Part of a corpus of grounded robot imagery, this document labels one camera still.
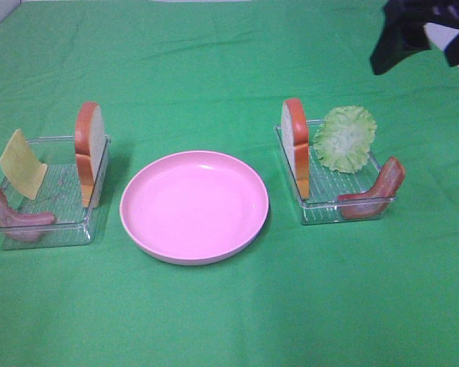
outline green lettuce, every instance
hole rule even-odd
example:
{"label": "green lettuce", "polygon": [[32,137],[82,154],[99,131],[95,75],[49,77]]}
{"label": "green lettuce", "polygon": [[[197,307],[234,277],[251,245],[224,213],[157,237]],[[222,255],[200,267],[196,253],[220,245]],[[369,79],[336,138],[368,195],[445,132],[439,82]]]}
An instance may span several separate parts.
{"label": "green lettuce", "polygon": [[369,159],[376,137],[376,121],[365,108],[341,106],[332,109],[313,137],[318,160],[332,171],[354,174]]}

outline pink plate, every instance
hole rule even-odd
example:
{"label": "pink plate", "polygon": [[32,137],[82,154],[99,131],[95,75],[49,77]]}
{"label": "pink plate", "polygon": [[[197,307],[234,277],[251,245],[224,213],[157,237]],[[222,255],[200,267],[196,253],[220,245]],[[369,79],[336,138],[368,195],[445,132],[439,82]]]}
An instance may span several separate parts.
{"label": "pink plate", "polygon": [[179,265],[228,258],[259,233],[269,211],[260,176],[215,151],[184,151],[140,170],[124,190],[122,224],[148,254]]}

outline bread slice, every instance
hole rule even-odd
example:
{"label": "bread slice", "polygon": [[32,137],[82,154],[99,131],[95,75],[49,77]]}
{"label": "bread slice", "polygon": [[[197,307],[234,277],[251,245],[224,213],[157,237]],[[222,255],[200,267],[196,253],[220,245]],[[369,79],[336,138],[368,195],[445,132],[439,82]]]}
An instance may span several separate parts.
{"label": "bread slice", "polygon": [[282,144],[302,199],[309,197],[309,131],[299,98],[286,99],[281,116]]}
{"label": "bread slice", "polygon": [[82,204],[87,207],[93,192],[100,161],[106,145],[106,133],[100,105],[95,102],[82,104],[75,125],[75,158]]}

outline plastic container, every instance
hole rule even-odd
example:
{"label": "plastic container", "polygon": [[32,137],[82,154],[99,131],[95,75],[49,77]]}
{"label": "plastic container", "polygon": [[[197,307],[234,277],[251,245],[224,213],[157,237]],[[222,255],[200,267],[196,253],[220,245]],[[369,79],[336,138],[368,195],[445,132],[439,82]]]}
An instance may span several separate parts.
{"label": "plastic container", "polygon": [[[4,250],[86,245],[93,240],[101,214],[105,212],[102,200],[97,208],[93,208],[93,203],[96,202],[96,198],[100,198],[109,164],[110,138],[106,137],[92,199],[87,208],[82,206],[74,137],[57,136],[27,140],[37,159],[48,164],[36,199],[29,200],[22,196],[7,178],[4,178],[0,187],[7,196],[11,208],[20,213],[51,211],[56,216],[56,221],[47,226],[0,227],[0,246]],[[21,234],[36,231],[43,233],[35,242],[17,241],[7,236],[8,233]]]}
{"label": "plastic container", "polygon": [[[310,140],[318,130],[323,120],[307,120]],[[281,148],[282,162],[285,166],[286,176],[292,189],[293,204],[298,215],[299,221],[303,225],[324,224],[337,222],[351,222],[365,219],[379,219],[384,217],[385,210],[375,216],[360,219],[345,219],[340,213],[340,208],[350,205],[381,205],[391,203],[396,199],[395,196],[375,197],[372,199],[357,199],[347,201],[337,201],[337,196],[345,193],[362,193],[367,191],[376,182],[376,178],[381,171],[381,166],[369,153],[367,164],[355,174],[343,174],[331,171],[329,168],[320,164],[312,146],[309,149],[310,164],[310,195],[303,200],[298,192],[298,185],[291,171],[288,159],[285,155],[282,144],[281,126],[275,126],[279,145]]]}

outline black object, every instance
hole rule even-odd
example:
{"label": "black object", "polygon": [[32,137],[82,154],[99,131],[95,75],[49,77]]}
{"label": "black object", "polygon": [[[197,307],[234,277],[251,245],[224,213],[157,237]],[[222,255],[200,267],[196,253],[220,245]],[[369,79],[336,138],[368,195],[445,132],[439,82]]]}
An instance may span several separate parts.
{"label": "black object", "polygon": [[[373,72],[384,74],[401,60],[430,49],[426,23],[459,29],[459,0],[388,0],[381,37],[370,57]],[[444,50],[449,66],[459,65],[459,34]]]}

